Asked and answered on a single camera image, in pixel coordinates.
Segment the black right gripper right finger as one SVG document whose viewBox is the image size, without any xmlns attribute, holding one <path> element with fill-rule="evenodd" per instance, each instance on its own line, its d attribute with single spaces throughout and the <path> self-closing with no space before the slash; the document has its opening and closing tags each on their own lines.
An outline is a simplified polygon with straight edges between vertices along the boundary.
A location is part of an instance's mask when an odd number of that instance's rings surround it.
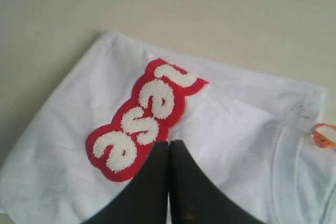
<svg viewBox="0 0 336 224">
<path fill-rule="evenodd" d="M 262 223 L 209 180 L 181 140 L 169 145 L 168 179 L 172 223 Z"/>
</svg>

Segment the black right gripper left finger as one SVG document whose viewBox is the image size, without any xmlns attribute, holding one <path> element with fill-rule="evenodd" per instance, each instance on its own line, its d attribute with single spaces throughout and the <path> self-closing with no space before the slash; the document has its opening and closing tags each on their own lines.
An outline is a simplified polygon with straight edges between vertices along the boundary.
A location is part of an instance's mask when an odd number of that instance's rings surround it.
<svg viewBox="0 0 336 224">
<path fill-rule="evenodd" d="M 166 223 L 169 145 L 156 142 L 128 185 L 85 223 Z"/>
</svg>

